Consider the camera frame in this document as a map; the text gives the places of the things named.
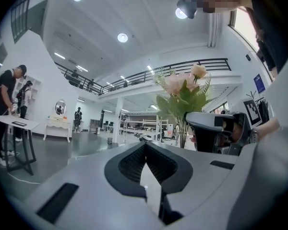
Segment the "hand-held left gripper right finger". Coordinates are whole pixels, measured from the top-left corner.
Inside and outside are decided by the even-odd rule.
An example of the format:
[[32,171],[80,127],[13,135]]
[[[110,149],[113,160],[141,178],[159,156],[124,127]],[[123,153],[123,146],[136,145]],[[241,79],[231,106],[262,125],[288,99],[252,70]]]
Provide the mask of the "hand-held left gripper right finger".
[[171,209],[168,195],[181,192],[193,175],[192,165],[183,157],[147,142],[145,145],[146,164],[161,186],[158,217],[169,225],[183,217]]

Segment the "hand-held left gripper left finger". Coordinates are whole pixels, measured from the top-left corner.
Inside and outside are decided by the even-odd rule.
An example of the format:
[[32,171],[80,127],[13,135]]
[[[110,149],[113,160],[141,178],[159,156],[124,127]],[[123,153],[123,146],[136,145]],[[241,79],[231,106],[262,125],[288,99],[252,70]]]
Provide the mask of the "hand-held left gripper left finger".
[[145,143],[141,142],[111,158],[105,165],[108,183],[125,196],[147,198],[146,189],[140,185],[146,164]]

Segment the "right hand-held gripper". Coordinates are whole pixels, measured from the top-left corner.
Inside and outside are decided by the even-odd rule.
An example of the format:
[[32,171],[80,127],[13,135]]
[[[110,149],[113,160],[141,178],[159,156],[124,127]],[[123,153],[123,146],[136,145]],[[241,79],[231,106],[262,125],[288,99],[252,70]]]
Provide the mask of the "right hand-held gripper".
[[189,112],[185,121],[193,131],[198,151],[236,156],[252,142],[252,129],[263,123],[254,99],[243,99],[220,114]]

